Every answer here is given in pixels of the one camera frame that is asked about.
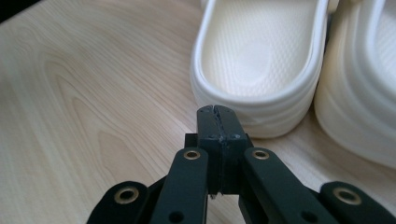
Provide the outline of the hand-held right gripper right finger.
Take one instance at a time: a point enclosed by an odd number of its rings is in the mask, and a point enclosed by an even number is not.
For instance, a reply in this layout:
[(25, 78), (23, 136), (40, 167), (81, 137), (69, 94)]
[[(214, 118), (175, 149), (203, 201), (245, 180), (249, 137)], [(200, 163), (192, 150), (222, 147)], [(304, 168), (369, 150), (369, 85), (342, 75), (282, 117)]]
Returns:
[(238, 117), (230, 108), (216, 105), (215, 112), (220, 134), (219, 192), (238, 194), (241, 160), (248, 145), (248, 138)]

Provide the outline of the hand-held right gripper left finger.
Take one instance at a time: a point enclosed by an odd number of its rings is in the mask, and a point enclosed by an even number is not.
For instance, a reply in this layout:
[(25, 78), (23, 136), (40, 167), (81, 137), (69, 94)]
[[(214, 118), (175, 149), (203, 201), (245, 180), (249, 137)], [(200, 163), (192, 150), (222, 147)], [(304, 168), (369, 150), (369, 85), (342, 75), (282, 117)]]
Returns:
[(218, 194), (220, 189), (220, 129), (218, 111), (207, 105), (197, 111), (198, 148), (208, 154), (207, 184), (209, 194)]

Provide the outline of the cream perforated clog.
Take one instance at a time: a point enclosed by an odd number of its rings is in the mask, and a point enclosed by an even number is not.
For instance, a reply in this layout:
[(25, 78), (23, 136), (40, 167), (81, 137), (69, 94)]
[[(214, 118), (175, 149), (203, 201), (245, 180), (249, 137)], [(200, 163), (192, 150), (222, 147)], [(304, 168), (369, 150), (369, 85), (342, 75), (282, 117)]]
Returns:
[(396, 169), (396, 0), (340, 0), (314, 108), (337, 144)]
[(290, 132), (304, 118), (339, 0), (200, 0), (191, 52), (198, 105), (224, 105), (252, 137)]

